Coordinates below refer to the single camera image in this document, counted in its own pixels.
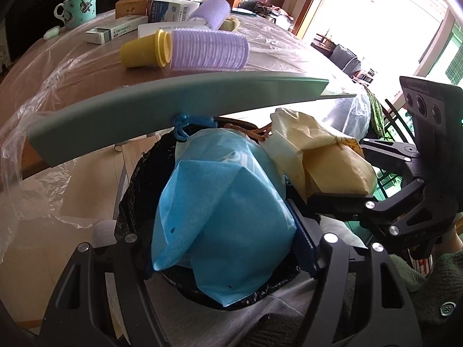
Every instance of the blue drawstring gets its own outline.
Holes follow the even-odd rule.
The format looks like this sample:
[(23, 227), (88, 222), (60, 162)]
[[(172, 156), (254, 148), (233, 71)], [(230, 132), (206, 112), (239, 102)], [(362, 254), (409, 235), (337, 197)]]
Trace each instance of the blue drawstring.
[(174, 137), (177, 141), (185, 142), (189, 135), (183, 130), (188, 125), (198, 125), (205, 128), (216, 128), (217, 121), (214, 121), (212, 117), (205, 116), (188, 116), (184, 113), (180, 113), (175, 116), (174, 119)]

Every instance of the window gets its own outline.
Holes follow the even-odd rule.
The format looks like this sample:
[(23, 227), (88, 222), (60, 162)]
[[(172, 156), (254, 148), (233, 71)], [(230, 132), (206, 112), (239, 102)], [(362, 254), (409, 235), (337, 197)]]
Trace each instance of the window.
[(463, 33), (455, 23), (447, 44), (441, 52), (427, 79), (463, 87)]

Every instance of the person's arm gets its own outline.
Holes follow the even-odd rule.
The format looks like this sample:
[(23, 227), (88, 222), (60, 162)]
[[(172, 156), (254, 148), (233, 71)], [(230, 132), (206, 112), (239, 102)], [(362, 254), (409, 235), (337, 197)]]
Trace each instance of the person's arm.
[(463, 241), (457, 235), (457, 227), (453, 226), (449, 232), (442, 235), (442, 243), (434, 245), (432, 257), (437, 258), (442, 253), (455, 253), (461, 250), (463, 250)]

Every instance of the blue paper bag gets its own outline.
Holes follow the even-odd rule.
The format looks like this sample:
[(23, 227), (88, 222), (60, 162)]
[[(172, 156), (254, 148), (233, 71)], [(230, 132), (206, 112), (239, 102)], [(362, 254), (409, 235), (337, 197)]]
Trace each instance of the blue paper bag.
[(272, 160), (234, 130), (204, 129), (178, 143), (151, 244), (155, 270), (190, 265), (223, 306), (252, 294), (288, 254), (296, 227)]

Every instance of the button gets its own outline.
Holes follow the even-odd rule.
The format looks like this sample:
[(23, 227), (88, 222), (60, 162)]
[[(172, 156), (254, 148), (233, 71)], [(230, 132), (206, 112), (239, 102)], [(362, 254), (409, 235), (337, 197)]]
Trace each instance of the button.
[(77, 250), (80, 251), (81, 253), (84, 253), (86, 252), (87, 250), (89, 250), (89, 244), (86, 243), (86, 242), (82, 242), (80, 243), (78, 246), (77, 246)]
[(447, 317), (447, 316), (449, 316), (449, 315), (451, 315), (453, 313), (453, 310), (455, 309), (455, 307), (457, 307), (457, 305), (452, 301), (444, 302), (440, 306), (440, 313), (444, 317)]

